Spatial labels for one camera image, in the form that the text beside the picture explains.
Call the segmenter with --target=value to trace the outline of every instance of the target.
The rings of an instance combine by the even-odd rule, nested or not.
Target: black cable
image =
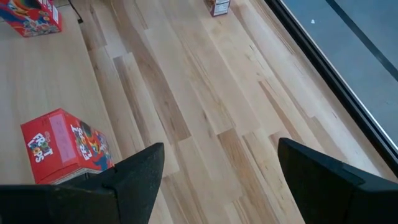
[[[70,6],[72,7],[72,9],[75,10],[77,16],[79,17],[78,20],[77,20],[78,23],[79,23],[79,24],[82,24],[82,23],[83,23],[83,18],[81,18],[79,12],[76,10],[76,8],[75,8],[75,6],[72,4],[71,0],[68,0],[68,2],[69,2],[69,4],[70,4]]]

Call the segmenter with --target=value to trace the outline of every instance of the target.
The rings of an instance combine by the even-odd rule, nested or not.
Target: cereal box
[[[24,37],[62,29],[61,14],[52,0],[0,0],[0,17]]]
[[[210,14],[214,16],[220,16],[228,13],[230,0],[205,0],[205,3],[210,11]]]
[[[105,136],[62,109],[21,128],[36,184],[59,184],[113,166]]]

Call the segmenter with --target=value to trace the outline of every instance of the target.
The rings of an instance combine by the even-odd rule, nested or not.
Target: small box
[[[205,0],[207,8],[210,10],[211,16],[220,16],[228,13],[230,0]]]
[[[21,128],[36,184],[59,184],[113,166],[105,136],[62,109]]]
[[[24,37],[62,29],[61,14],[52,0],[0,0],[0,17]]]

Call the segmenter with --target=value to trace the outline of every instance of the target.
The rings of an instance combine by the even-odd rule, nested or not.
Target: wood grain
[[[397,182],[263,0],[216,18],[197,0],[74,3],[80,29],[70,8],[61,34],[0,24],[1,183],[32,182],[19,124],[60,106],[118,159],[165,144],[150,223],[303,223],[281,137]]]

